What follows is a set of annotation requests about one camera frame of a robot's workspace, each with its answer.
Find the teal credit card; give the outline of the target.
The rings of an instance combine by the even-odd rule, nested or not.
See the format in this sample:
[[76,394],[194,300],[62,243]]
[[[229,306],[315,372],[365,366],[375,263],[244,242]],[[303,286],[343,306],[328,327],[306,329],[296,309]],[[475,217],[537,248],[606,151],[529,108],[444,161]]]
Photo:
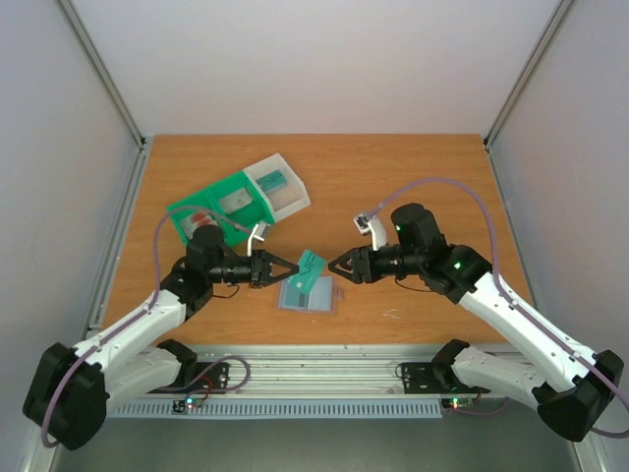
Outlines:
[[298,266],[298,273],[288,279],[288,284],[300,293],[308,295],[315,288],[326,262],[318,254],[305,250],[298,261]]

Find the pink card holder wallet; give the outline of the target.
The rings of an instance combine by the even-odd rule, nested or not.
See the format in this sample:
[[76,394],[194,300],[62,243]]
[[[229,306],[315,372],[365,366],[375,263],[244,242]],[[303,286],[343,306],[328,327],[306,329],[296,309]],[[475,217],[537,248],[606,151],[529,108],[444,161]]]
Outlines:
[[313,289],[303,293],[288,281],[279,287],[276,307],[298,313],[333,314],[337,305],[344,300],[344,293],[332,275],[320,276]]

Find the red circle white card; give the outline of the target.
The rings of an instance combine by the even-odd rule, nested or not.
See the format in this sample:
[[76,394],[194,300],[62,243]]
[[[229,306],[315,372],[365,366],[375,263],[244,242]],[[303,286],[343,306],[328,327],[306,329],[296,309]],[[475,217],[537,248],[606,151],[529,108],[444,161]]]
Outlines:
[[209,217],[206,217],[206,218],[203,218],[203,219],[201,219],[201,220],[199,220],[199,221],[197,221],[195,223],[194,231],[197,231],[199,228],[206,227],[206,226],[209,226],[209,227],[220,227],[220,225],[215,220],[213,220],[213,219],[211,219]]

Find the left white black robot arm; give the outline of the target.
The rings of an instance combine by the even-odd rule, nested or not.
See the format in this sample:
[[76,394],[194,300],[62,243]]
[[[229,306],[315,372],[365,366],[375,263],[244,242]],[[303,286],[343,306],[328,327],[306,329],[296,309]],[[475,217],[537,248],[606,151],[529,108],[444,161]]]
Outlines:
[[85,445],[118,407],[153,391],[177,392],[199,380],[198,356],[162,334],[187,322],[217,284],[263,288],[299,271],[266,250],[236,254],[213,225],[198,228],[186,254],[158,278],[146,301],[104,331],[73,346],[55,343],[36,367],[23,413],[43,446]]

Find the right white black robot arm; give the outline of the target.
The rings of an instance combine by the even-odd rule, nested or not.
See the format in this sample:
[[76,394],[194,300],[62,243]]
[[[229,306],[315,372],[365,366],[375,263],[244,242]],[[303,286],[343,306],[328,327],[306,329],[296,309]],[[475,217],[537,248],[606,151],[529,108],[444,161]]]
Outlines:
[[581,442],[595,431],[608,404],[618,397],[623,361],[612,351],[595,352],[549,322],[522,299],[497,269],[474,249],[450,244],[433,214],[406,204],[391,214],[398,242],[390,245],[377,217],[361,214],[355,224],[371,235],[329,269],[355,283],[418,277],[426,288],[485,321],[511,343],[526,363],[514,363],[453,339],[432,358],[436,383],[499,393],[536,410],[562,438]]

